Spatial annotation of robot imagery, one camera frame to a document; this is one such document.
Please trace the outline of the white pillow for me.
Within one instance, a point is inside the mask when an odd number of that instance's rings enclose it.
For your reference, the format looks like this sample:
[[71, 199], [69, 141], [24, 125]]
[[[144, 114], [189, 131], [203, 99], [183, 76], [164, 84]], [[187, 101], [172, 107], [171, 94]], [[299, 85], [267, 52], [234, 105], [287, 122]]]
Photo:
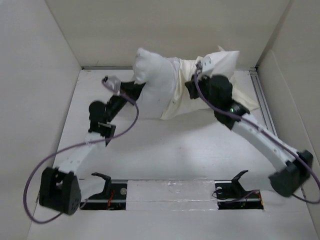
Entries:
[[162, 117], [176, 90], [180, 61], [143, 48], [137, 50], [132, 80], [144, 85], [136, 101], [141, 119]]

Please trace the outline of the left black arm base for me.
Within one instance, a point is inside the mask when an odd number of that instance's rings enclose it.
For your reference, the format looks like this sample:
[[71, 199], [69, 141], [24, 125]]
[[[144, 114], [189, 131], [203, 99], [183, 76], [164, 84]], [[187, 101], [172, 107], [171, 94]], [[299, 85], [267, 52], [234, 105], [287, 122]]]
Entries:
[[114, 180], [94, 172], [80, 181], [80, 210], [124, 211], [127, 203], [128, 181]]

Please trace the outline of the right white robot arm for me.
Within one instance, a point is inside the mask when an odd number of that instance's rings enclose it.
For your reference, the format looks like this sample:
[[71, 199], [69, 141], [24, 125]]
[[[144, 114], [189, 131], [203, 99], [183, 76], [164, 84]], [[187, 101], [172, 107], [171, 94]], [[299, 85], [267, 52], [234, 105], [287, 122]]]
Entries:
[[201, 98], [214, 111], [214, 116], [229, 130], [246, 139], [262, 153], [275, 168], [268, 176], [272, 189], [288, 198], [309, 178], [313, 155], [281, 142], [266, 127], [259, 124], [250, 110], [233, 98], [233, 85], [224, 75], [203, 77], [192, 75], [184, 84], [192, 100]]

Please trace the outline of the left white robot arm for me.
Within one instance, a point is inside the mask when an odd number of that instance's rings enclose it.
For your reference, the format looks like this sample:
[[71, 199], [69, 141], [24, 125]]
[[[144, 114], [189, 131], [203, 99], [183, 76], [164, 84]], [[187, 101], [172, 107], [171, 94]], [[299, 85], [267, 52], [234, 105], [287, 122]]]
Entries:
[[81, 175], [94, 160], [94, 154], [120, 136], [111, 122], [127, 103], [137, 105], [144, 84], [110, 78], [103, 79], [102, 84], [115, 94], [106, 103], [95, 100], [89, 105], [89, 129], [84, 142], [77, 144], [65, 161], [42, 172], [39, 191], [42, 207], [71, 216], [91, 197], [109, 200], [115, 195], [110, 176], [94, 172], [87, 180], [81, 180]]

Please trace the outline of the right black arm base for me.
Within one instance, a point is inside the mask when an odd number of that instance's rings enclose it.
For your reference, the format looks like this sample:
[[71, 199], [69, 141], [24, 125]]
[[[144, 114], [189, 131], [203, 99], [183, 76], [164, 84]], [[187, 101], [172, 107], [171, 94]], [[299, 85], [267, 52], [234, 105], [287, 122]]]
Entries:
[[215, 180], [211, 196], [217, 200], [218, 210], [263, 210], [260, 190], [245, 190], [240, 184], [241, 177], [248, 170], [240, 171], [230, 180]]

